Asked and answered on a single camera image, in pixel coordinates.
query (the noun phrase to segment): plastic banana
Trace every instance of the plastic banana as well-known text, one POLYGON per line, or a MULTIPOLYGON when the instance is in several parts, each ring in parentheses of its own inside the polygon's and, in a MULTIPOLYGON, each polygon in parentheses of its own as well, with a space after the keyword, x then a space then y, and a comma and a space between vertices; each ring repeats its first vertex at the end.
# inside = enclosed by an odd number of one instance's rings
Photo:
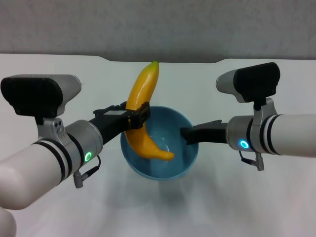
MULTIPOLYGON (((127 100, 127 109, 136 110, 140 108, 143 103, 150 101, 157 84, 158 76, 159 63, 156 61, 142 70, 127 100)), ((158 158, 162 160, 171 160, 174 158, 173 153, 160 150, 153 142, 147 133, 145 123, 142 128, 126 131, 125 134, 132 149, 141 157, 158 158)))

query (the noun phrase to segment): white table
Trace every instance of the white table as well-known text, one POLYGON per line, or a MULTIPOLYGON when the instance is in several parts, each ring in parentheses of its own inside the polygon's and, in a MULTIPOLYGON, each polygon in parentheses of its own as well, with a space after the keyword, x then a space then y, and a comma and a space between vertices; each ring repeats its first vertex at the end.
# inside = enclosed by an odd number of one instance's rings
MULTIPOLYGON (((316 114, 316 61, 228 59, 214 64, 161 63, 151 105, 165 105, 193 124, 252 114, 252 104, 217 91, 219 75, 276 62, 276 110, 316 114)), ((73 74, 81 93, 61 116, 65 125, 128 98, 147 63, 95 56, 0 54, 0 79, 15 74, 73 74)), ((33 118, 19 117, 0 96, 1 157, 37 138, 33 118)), ((264 155, 266 170, 240 161, 225 144, 200 144, 186 176, 157 182, 126 163, 119 137, 105 145, 100 170, 75 189, 71 178, 25 210, 12 211, 19 237, 297 237, 316 233, 316 159, 264 155)), ((94 166, 90 162, 83 170, 94 166)))

